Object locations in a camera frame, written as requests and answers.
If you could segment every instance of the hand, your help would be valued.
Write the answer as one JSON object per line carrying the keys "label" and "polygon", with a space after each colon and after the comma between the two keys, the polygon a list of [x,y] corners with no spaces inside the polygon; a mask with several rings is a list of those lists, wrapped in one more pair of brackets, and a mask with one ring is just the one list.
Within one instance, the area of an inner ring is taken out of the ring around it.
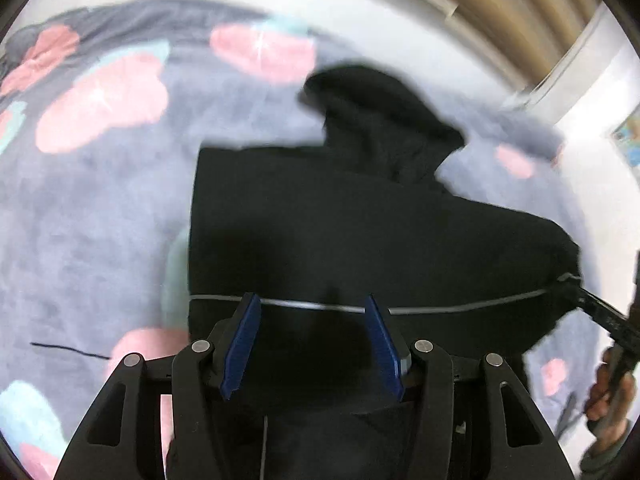
{"label": "hand", "polygon": [[[611,348],[605,351],[602,356],[603,364],[596,372],[596,383],[591,387],[589,400],[585,405],[584,413],[589,420],[600,420],[609,413],[611,398],[607,390],[609,389],[610,359]],[[628,424],[626,416],[638,391],[636,380],[631,373],[622,377],[619,391],[622,394],[621,402],[616,406],[609,426],[603,430],[596,443],[591,447],[590,451],[593,455],[606,451],[626,433],[626,425]]]}

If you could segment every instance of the silver screw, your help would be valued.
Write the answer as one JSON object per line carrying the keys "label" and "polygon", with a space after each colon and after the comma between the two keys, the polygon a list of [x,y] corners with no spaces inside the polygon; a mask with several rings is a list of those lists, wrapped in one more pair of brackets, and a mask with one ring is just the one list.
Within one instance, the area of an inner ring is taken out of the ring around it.
{"label": "silver screw", "polygon": [[426,339],[420,339],[415,342],[415,349],[418,352],[427,354],[428,352],[431,352],[431,350],[433,350],[433,343],[431,341],[427,341]]}
{"label": "silver screw", "polygon": [[139,362],[140,362],[140,356],[138,354],[129,354],[124,358],[125,366],[132,367],[137,365]]}
{"label": "silver screw", "polygon": [[500,366],[503,362],[502,358],[498,354],[487,354],[486,361],[491,366]]}
{"label": "silver screw", "polygon": [[210,346],[211,345],[209,341],[207,341],[206,339],[200,339],[199,341],[196,341],[191,345],[191,350],[199,354],[201,352],[206,352],[207,350],[209,350]]}

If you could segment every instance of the gray sleeve cuff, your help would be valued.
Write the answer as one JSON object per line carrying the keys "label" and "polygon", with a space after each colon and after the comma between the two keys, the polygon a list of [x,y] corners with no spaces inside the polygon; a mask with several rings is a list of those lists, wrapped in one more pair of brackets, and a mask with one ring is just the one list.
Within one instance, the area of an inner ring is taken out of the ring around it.
{"label": "gray sleeve cuff", "polygon": [[629,433],[631,433],[631,428],[631,423],[627,421],[625,434],[615,446],[610,447],[605,452],[596,456],[591,456],[591,450],[587,450],[584,453],[582,460],[580,460],[580,471],[582,472],[580,480],[600,480],[604,478],[604,475],[609,469],[609,465],[618,455],[620,448],[622,448],[626,438],[629,436]]}

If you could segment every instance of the blue gripper pad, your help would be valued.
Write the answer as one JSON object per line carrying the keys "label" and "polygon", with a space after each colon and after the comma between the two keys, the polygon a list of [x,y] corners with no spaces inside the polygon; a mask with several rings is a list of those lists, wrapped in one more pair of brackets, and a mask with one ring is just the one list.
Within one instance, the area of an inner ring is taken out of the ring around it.
{"label": "blue gripper pad", "polygon": [[240,388],[255,336],[260,328],[261,314],[260,297],[257,294],[245,294],[221,338],[223,344],[228,342],[220,383],[220,394],[225,400],[229,400],[231,394]]}
{"label": "blue gripper pad", "polygon": [[385,386],[400,401],[404,395],[402,376],[411,367],[411,352],[394,326],[388,308],[381,311],[373,296],[367,298],[364,316]]}

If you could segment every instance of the gray blanket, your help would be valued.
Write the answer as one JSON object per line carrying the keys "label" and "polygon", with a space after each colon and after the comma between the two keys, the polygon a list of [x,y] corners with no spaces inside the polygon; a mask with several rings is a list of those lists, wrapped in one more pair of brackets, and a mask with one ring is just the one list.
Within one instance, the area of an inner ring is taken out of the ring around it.
{"label": "gray blanket", "polygon": [[[201,143],[321,144],[323,117],[298,91],[312,70],[357,58],[303,24],[199,0],[73,10],[10,38],[0,60],[0,431],[36,480],[52,477],[124,354],[156,358],[187,343]],[[455,194],[559,223],[597,293],[581,212],[552,163],[559,137],[419,86],[467,140],[437,177]],[[527,355],[532,395],[558,432],[561,413],[570,420],[586,398],[596,341],[574,312]],[[170,415],[163,399],[165,441]]]}

